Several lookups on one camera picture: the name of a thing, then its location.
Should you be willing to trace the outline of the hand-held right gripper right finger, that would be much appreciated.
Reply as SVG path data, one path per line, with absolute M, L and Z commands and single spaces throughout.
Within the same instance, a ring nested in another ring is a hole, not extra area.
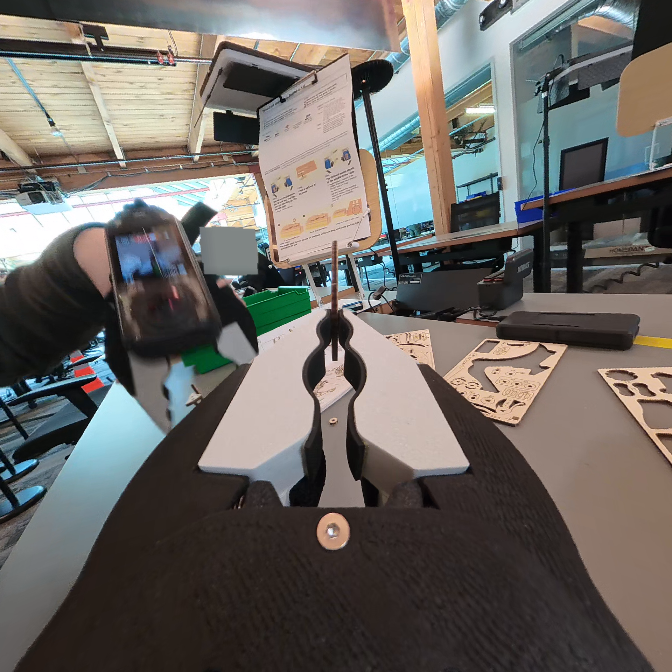
M 359 317 L 339 313 L 348 406 L 346 452 L 366 505 L 400 483 L 459 475 L 469 468 L 453 430 L 418 365 Z

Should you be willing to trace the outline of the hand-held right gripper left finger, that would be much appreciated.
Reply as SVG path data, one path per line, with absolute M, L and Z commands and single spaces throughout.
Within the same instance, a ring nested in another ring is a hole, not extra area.
M 199 459 L 206 473 L 272 483 L 284 505 L 318 505 L 326 477 L 321 409 L 329 311 L 306 316 L 249 366 Z

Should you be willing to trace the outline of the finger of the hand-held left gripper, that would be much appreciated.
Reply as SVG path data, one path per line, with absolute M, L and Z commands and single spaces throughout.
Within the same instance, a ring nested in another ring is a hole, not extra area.
M 224 359 L 236 365 L 250 364 L 258 354 L 238 322 L 222 328 L 216 341 L 216 350 Z
M 179 357 L 129 356 L 134 398 L 163 433 L 184 418 L 184 364 Z

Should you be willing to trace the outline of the wooden spoked wheel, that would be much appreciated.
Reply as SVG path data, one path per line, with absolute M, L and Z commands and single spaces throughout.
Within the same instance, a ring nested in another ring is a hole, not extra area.
M 338 359 L 339 346 L 339 308 L 338 308 L 338 262 L 339 249 L 338 241 L 334 240 L 331 244 L 331 358 L 336 362 Z

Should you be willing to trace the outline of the person's left forearm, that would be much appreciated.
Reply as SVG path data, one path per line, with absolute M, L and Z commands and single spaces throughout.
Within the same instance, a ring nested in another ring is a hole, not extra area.
M 75 243 L 105 224 L 73 227 L 1 285 L 1 385 L 45 374 L 102 330 L 108 303 L 75 256 Z

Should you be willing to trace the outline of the wooden parts sheet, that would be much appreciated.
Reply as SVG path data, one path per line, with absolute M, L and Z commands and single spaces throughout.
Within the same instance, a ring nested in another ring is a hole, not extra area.
M 628 413 L 671 462 L 671 367 L 598 370 Z
M 516 426 L 566 350 L 560 344 L 487 338 L 443 378 L 483 416 Z
M 424 364 L 435 370 L 429 330 L 399 332 L 386 335 L 385 338 L 408 354 L 417 364 Z

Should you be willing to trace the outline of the model instruction booklet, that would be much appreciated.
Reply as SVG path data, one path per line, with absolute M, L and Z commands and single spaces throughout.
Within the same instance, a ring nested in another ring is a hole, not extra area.
M 342 362 L 332 364 L 334 365 L 325 370 L 323 378 L 314 390 L 321 412 L 330 408 L 352 390 L 352 385 L 344 376 L 344 364 Z

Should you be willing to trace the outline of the person's left hand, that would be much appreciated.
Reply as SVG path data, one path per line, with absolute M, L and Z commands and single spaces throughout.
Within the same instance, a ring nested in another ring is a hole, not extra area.
M 101 296 L 107 298 L 112 291 L 112 272 L 107 254 L 105 228 L 92 227 L 80 232 L 72 249 L 82 271 Z

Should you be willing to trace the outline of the green storage bin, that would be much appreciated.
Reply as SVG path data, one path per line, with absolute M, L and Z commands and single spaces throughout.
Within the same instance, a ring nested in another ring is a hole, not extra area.
M 311 312 L 310 289 L 307 286 L 282 286 L 243 298 L 255 323 L 258 336 L 271 332 Z M 212 346 L 192 349 L 181 356 L 185 366 L 194 366 L 197 374 L 230 364 Z

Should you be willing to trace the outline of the black office chair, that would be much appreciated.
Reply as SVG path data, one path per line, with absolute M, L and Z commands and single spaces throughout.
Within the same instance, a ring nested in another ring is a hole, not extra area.
M 62 444 L 75 445 L 97 412 L 111 386 L 103 382 L 92 368 L 101 355 L 71 355 L 66 372 L 73 372 L 69 378 L 52 382 L 38 389 L 30 390 L 6 403 L 1 399 L 1 409 L 10 424 L 23 438 L 23 443 L 9 458 L 1 451 L 1 523 L 17 517 L 46 494 L 43 486 L 31 486 L 14 491 L 11 484 L 33 472 L 39 465 L 38 458 Z M 34 432 L 28 433 L 10 410 L 11 406 L 27 404 L 47 397 L 65 399 L 67 405 L 46 418 Z

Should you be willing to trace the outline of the black power box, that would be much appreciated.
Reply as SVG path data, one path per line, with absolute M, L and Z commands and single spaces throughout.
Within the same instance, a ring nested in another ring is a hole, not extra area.
M 478 307 L 499 311 L 522 299 L 524 279 L 532 273 L 533 249 L 508 256 L 502 270 L 477 283 Z

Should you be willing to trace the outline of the ceiling projector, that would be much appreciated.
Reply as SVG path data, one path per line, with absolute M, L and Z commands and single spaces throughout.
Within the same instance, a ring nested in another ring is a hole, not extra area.
M 72 211 L 58 181 L 24 181 L 19 183 L 15 201 L 30 214 L 55 214 Z

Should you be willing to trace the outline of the black flat case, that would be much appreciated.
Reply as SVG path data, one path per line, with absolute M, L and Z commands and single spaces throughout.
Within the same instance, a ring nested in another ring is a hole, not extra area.
M 516 311 L 499 323 L 496 334 L 500 340 L 623 351 L 632 347 L 640 324 L 633 314 Z

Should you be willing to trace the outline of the black floor lamp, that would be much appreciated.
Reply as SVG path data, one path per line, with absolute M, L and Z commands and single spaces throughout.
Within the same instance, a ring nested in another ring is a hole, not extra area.
M 394 68 L 392 66 L 392 63 L 384 59 L 366 61 L 351 68 L 353 93 L 355 95 L 355 99 L 362 98 L 364 102 L 365 118 L 367 121 L 367 127 L 372 142 L 372 150 L 374 154 L 374 161 L 376 164 L 378 183 L 380 187 L 380 196 L 382 197 L 383 214 L 386 223 L 388 243 L 391 248 L 394 276 L 396 279 L 399 279 L 399 275 L 404 271 L 402 270 L 399 262 L 397 240 L 395 237 L 394 227 L 392 223 L 388 189 L 386 187 L 384 177 L 382 157 L 380 154 L 380 145 L 378 142 L 378 135 L 371 100 L 372 94 L 381 91 L 391 82 L 393 74 L 394 74 Z

